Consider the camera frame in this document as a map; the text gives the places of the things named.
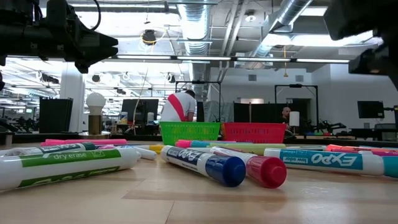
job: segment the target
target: orange marker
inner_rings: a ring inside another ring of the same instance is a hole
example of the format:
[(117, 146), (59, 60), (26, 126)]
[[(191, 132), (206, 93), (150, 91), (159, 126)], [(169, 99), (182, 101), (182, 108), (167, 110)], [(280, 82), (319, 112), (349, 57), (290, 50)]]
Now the orange marker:
[(328, 145), (326, 147), (326, 151), (331, 152), (335, 149), (345, 150), (345, 151), (372, 151), (372, 152), (398, 152), (398, 150), (394, 149), (382, 149), (382, 148), (370, 148), (370, 147), (354, 147), (354, 146), (337, 146), (337, 145)]

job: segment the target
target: white shirt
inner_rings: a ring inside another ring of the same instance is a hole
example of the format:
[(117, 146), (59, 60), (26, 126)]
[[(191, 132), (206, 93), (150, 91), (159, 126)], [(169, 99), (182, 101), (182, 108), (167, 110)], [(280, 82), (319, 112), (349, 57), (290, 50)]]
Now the white shirt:
[[(188, 113), (195, 112), (195, 99), (189, 95), (188, 93), (180, 92), (180, 93), (173, 93), (175, 97), (181, 103), (184, 117), (188, 116)], [(162, 110), (162, 118), (161, 121), (181, 121), (180, 116), (177, 114), (176, 110), (174, 109), (173, 105), (167, 100), (165, 105), (163, 106)]]

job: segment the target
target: green basket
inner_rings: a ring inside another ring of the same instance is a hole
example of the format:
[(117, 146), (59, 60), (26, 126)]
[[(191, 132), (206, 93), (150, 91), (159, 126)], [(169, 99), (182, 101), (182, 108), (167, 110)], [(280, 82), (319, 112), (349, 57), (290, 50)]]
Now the green basket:
[(180, 140), (217, 140), (219, 123), (206, 122), (160, 122), (165, 145), (174, 146)]

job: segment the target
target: white column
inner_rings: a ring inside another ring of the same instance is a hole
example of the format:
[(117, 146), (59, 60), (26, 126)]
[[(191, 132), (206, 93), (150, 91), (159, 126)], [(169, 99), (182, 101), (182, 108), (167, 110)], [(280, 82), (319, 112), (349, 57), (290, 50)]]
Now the white column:
[(81, 132), (83, 128), (83, 112), (85, 105), (86, 80), (75, 67), (74, 63), (64, 62), (60, 99), (73, 99), (72, 115), (70, 118), (69, 131)]

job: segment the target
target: red basket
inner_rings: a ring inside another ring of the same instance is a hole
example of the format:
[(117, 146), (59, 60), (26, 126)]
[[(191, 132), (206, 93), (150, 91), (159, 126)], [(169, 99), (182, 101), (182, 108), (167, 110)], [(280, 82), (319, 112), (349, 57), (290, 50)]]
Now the red basket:
[(284, 141), (286, 124), (273, 123), (223, 123), (223, 140), (253, 143), (275, 143)]

